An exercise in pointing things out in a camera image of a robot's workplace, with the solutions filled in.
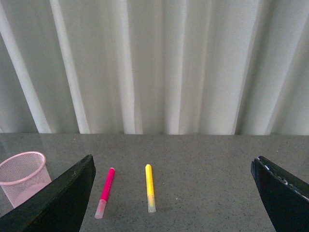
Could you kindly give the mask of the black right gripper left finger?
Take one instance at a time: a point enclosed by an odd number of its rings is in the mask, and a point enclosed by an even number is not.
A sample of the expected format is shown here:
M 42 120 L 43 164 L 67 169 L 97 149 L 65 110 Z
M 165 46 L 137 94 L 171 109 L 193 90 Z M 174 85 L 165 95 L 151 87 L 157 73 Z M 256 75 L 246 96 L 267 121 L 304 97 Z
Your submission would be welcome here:
M 27 201 L 0 218 L 2 232 L 78 232 L 96 175 L 87 155 Z

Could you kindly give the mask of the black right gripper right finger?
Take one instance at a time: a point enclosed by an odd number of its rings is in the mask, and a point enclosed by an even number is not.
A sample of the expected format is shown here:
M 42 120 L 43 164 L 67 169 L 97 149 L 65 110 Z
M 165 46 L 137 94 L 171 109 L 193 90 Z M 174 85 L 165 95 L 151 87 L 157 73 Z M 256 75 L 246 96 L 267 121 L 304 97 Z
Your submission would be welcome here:
M 263 156 L 251 173 L 267 214 L 277 232 L 309 230 L 309 185 Z

